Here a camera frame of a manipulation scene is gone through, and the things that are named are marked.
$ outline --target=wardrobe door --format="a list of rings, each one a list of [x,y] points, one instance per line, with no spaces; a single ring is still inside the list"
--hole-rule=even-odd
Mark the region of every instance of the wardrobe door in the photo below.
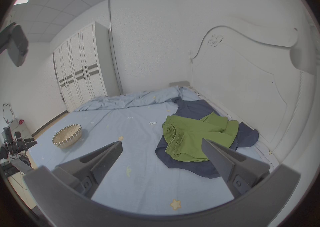
[[[70,37],[70,55],[71,63],[73,65],[76,83],[78,84],[80,95],[82,96],[83,103],[91,100],[92,97],[89,88],[89,81],[86,77],[85,65],[82,63],[80,47],[80,34],[77,33]]]
[[[84,28],[82,31],[82,49],[84,54],[86,76],[89,79],[94,97],[105,96],[103,83],[98,69],[97,55],[94,48],[93,25]]]
[[[61,45],[61,54],[62,54],[62,63],[63,63],[62,67],[65,73],[66,85],[67,85],[67,88],[70,90],[71,99],[73,99],[75,108],[78,108],[79,106],[82,105],[82,101],[78,94],[78,89],[75,84],[75,78],[72,74],[68,40]]]
[[[58,47],[53,53],[54,54],[54,64],[56,66],[58,81],[59,81],[59,85],[61,88],[61,92],[62,92],[64,101],[66,102],[66,107],[69,112],[73,112],[73,110],[75,108],[73,106],[70,95],[69,95],[68,90],[66,88],[66,80],[64,78],[64,74],[63,74],[62,66],[61,66],[61,59],[60,59],[61,53],[60,53],[60,51],[61,51],[61,48]]]

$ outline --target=baseboard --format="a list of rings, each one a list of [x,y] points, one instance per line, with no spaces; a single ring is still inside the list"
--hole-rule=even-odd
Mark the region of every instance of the baseboard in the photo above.
[[[67,113],[68,111],[65,110],[64,112],[60,113],[58,116],[54,117],[53,119],[51,119],[49,122],[45,123],[41,128],[39,128],[37,131],[35,131],[32,134],[32,137],[34,137],[35,135],[37,135],[42,129],[44,129],[45,127],[47,127],[48,125],[50,125],[53,121],[55,121],[57,118],[61,117],[63,114]]]

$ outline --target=green pants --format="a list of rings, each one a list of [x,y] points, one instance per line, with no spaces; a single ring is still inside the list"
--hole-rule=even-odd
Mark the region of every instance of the green pants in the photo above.
[[[228,121],[227,117],[213,112],[201,120],[167,116],[162,125],[163,135],[168,143],[166,153],[183,162],[207,161],[208,158],[201,149],[202,138],[229,148],[238,133],[238,127],[238,121]]]

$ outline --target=wooden floor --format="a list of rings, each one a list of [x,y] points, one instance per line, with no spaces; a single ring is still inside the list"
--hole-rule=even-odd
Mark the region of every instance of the wooden floor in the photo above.
[[[52,123],[50,123],[48,126],[46,126],[44,129],[42,129],[38,134],[36,134],[34,136],[34,139],[37,140],[46,130],[48,130],[51,126],[53,126],[55,123],[57,123],[59,120],[63,119],[66,115],[68,115],[69,113],[65,113],[63,114],[61,117],[57,118],[55,121],[53,121]],[[26,155],[28,156],[30,162],[31,162],[31,166],[33,168],[37,168],[38,166],[36,165],[36,163],[34,162],[34,160],[32,159],[30,153],[27,151]],[[30,192],[28,191],[24,181],[23,181],[23,177],[24,174],[16,173],[13,176],[10,176],[8,178],[9,182],[11,183],[12,187],[15,189],[16,193],[21,197],[21,199],[24,201],[24,203],[26,203],[26,205],[28,207],[30,207],[30,209],[34,208],[37,204],[35,203],[33,197],[31,196]]]

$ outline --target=clothing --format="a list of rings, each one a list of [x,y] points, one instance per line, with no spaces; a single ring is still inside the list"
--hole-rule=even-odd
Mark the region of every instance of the clothing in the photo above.
[[[168,143],[166,153],[183,162],[207,161],[201,149],[202,138],[229,148],[238,133],[238,126],[238,121],[228,121],[227,117],[218,116],[214,112],[200,120],[167,116],[162,125],[163,136]]]
[[[204,116],[210,114],[211,112],[216,113],[217,115],[218,112],[212,108],[205,100],[198,100],[198,101],[183,101],[180,97],[176,97],[172,99],[172,101],[176,104],[178,104],[178,110],[176,112],[177,116],[181,117],[189,117],[193,119],[200,120]],[[234,142],[230,146],[230,149],[236,149],[238,147],[238,141],[240,143],[242,141],[246,141],[246,134],[249,134],[251,137],[250,139],[247,139],[247,143],[256,143],[258,141],[258,131],[257,130],[251,130],[251,132],[242,132],[242,129],[246,129],[246,126],[244,123],[239,124],[239,129],[238,129],[238,134],[240,133],[240,137],[236,136]],[[185,169],[188,171],[191,171],[199,176],[202,177],[207,177],[209,179],[220,177],[218,171],[215,169],[214,165],[210,161],[202,161],[202,162],[182,162],[182,161],[177,161],[174,160],[173,158],[170,157],[169,154],[165,152],[168,144],[162,136],[160,139],[157,148],[155,149],[155,153],[157,157],[168,167],[168,168],[180,168],[180,169]]]

